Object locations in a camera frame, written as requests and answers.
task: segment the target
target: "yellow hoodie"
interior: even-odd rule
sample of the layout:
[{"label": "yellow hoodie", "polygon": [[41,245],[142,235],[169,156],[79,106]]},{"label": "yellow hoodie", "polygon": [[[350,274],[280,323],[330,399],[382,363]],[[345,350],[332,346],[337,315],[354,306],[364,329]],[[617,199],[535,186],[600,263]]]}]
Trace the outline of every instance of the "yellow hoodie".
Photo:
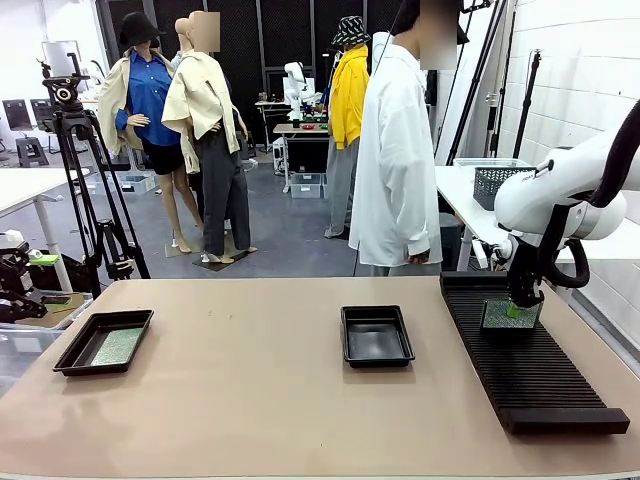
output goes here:
[{"label": "yellow hoodie", "polygon": [[369,83],[366,45],[344,54],[333,75],[331,130],[338,150],[344,150],[360,137],[364,94]]}]

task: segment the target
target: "ribbed black rack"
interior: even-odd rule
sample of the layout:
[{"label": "ribbed black rack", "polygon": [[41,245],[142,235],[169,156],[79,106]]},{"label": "ribbed black rack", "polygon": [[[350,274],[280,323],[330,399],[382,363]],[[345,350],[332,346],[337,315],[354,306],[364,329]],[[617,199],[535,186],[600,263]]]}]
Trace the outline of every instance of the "ribbed black rack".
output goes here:
[{"label": "ribbed black rack", "polygon": [[486,300],[507,299],[505,274],[445,272],[442,295],[502,426],[513,434],[621,434],[607,408],[547,330],[481,330]]}]

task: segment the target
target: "white table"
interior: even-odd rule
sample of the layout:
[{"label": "white table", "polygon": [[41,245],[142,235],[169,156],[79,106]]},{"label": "white table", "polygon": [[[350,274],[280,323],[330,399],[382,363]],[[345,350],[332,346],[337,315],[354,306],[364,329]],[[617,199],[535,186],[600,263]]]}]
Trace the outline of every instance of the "white table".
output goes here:
[{"label": "white table", "polygon": [[[313,125],[315,128],[312,130],[305,130],[302,128],[304,125]],[[288,150],[287,150],[287,135],[291,138],[296,138],[297,135],[300,134],[315,134],[315,135],[326,135],[327,140],[329,139],[329,130],[320,128],[320,123],[301,123],[300,127],[295,128],[291,123],[279,123],[276,125],[276,128],[273,129],[273,133],[276,135],[282,136],[282,141],[284,142],[284,188],[282,189],[282,193],[289,193],[289,189],[291,188],[291,179],[289,178],[289,158],[288,158]]]},{"label": "white table", "polygon": [[[83,168],[83,175],[89,170]],[[52,188],[67,183],[64,168],[3,168],[0,170],[0,218],[33,204],[42,225],[47,248],[54,255],[61,255],[60,247],[51,230],[51,223],[44,202],[57,202],[61,197],[44,195]],[[56,274],[64,292],[72,292],[71,281],[62,257],[55,263]]]},{"label": "white table", "polygon": [[[498,228],[494,212],[485,210],[473,199],[472,167],[436,167],[436,182],[440,194],[467,227],[458,257],[458,271],[466,271],[474,236],[489,244],[499,244],[507,239],[508,233]],[[603,240],[584,240],[582,244],[590,260],[637,262],[640,260],[640,226],[625,219],[609,237]],[[573,263],[568,249],[560,252],[558,262]]]},{"label": "white table", "polygon": [[267,125],[267,110],[285,110],[290,109],[291,107],[284,102],[256,102],[256,107],[260,110],[262,114],[262,123],[264,125],[264,148],[265,151],[269,151],[271,148],[271,143],[269,142],[269,125]]}]

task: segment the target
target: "blue shirt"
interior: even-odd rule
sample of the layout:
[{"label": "blue shirt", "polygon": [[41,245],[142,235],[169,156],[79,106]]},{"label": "blue shirt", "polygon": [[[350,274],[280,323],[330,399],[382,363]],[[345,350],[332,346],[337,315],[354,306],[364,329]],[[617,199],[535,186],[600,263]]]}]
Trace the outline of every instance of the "blue shirt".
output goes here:
[{"label": "blue shirt", "polygon": [[[169,130],[162,124],[162,112],[171,85],[171,77],[162,59],[154,56],[147,62],[136,51],[129,57],[131,73],[129,75],[129,92],[127,109],[131,115],[142,114],[151,123],[146,127],[136,127],[138,137],[158,146],[170,146],[180,143],[180,134]],[[129,116],[124,110],[116,115],[116,128],[127,128]]]}]

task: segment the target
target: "beige jacket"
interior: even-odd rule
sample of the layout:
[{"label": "beige jacket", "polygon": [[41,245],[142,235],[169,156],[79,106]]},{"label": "beige jacket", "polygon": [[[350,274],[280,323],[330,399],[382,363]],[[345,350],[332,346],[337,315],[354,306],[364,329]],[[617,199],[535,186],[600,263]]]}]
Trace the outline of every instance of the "beige jacket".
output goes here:
[{"label": "beige jacket", "polygon": [[[184,53],[169,87],[162,123],[189,139],[181,144],[185,160],[195,157],[194,139],[200,140],[221,120],[229,153],[237,152],[233,104],[220,64],[206,53]],[[199,171],[199,162],[187,162],[187,171]]]},{"label": "beige jacket", "polygon": [[[124,52],[123,58],[113,66],[98,99],[98,121],[100,122],[104,143],[115,155],[120,153],[125,144],[129,144],[137,150],[142,150],[142,141],[138,138],[131,125],[128,125],[123,132],[116,129],[118,111],[126,110],[127,108],[127,93],[129,92],[129,76],[131,73],[129,55],[132,50],[130,48]],[[153,53],[162,59],[167,66],[169,76],[173,78],[175,69],[171,66],[171,62],[156,50],[153,50]]]}]

